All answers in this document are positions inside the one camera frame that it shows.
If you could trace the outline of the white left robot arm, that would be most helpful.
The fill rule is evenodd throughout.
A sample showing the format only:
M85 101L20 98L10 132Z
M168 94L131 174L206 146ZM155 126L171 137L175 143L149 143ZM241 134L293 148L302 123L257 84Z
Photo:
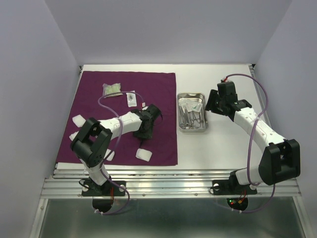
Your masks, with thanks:
M124 196L125 181L116 181L118 188L108 181L111 176L103 163L114 151L108 150L111 140L132 133L140 141L152 139L154 122L161 117L158 107L151 104L143 110L134 109L122 116L107 120L87 119L81 129L70 136L70 148L89 174L82 186L83 196Z

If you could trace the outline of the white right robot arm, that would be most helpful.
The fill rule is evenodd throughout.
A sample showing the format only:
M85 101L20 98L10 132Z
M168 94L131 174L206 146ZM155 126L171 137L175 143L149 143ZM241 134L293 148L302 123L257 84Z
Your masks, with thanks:
M296 178L301 173L300 145L287 140L259 118L252 105L239 100L235 84L222 81L211 90L206 110L228 116L257 144L262 152L260 163L250 168L235 170L228 179L218 180L215 194L238 194L252 183L276 183Z

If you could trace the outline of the steel forceps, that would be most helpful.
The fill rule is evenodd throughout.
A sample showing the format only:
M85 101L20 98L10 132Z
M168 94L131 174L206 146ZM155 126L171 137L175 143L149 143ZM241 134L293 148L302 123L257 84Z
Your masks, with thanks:
M186 114L183 112L182 109L179 112L179 121L180 121L180 128L181 129L188 129L189 128Z
M199 127L203 128L204 127L204 117L203 114L201 112L198 113L199 117L198 117L198 123L199 123Z

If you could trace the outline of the curved forceps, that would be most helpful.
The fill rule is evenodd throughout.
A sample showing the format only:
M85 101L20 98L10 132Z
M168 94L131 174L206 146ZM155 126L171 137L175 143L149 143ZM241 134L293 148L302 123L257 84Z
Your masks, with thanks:
M188 112L187 117L188 117L188 121L189 121L188 122L189 128L190 129L197 129L198 128L198 126L196 125L197 119L196 119L194 112Z

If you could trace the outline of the green white suture packet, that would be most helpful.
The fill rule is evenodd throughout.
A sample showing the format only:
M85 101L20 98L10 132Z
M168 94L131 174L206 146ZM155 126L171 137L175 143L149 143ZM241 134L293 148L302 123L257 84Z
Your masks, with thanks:
M189 98L181 98L178 100L178 104L183 110L183 112L200 112L203 104L200 102L193 101Z

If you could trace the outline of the green gauze bag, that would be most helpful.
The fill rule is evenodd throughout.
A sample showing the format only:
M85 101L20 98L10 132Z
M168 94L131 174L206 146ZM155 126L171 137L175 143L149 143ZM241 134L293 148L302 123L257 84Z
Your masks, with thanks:
M121 92L121 84L115 83L112 85L103 84L103 97L116 97L121 96L123 93Z

